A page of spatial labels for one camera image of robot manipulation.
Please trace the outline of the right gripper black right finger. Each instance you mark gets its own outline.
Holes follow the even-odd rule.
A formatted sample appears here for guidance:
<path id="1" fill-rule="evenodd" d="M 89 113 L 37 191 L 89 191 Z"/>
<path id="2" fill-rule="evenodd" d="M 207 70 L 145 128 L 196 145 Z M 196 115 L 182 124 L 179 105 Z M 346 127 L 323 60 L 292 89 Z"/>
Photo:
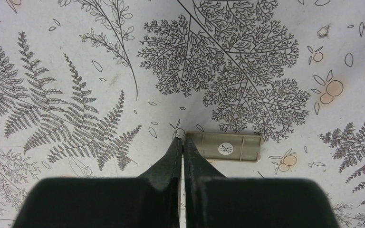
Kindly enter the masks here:
<path id="1" fill-rule="evenodd" d="M 228 178 L 187 137 L 183 146 L 189 228 L 337 228 L 321 187 L 307 179 Z"/>

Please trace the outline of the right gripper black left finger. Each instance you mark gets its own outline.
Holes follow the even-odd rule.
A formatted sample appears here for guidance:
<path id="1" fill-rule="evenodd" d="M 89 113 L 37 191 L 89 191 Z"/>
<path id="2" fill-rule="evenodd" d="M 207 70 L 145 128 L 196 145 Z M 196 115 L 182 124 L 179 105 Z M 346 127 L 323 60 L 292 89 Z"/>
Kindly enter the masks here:
<path id="1" fill-rule="evenodd" d="M 16 228 L 177 228 L 183 145 L 134 178 L 46 178 L 27 196 Z"/>

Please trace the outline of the grey battery compartment cover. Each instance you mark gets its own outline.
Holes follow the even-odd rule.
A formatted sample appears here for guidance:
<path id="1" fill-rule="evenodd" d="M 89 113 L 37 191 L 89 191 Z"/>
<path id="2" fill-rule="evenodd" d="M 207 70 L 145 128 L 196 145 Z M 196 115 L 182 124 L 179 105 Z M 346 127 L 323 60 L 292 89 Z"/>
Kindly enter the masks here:
<path id="1" fill-rule="evenodd" d="M 199 154 L 207 160 L 257 162 L 263 138 L 260 135 L 193 132 L 191 139 Z"/>

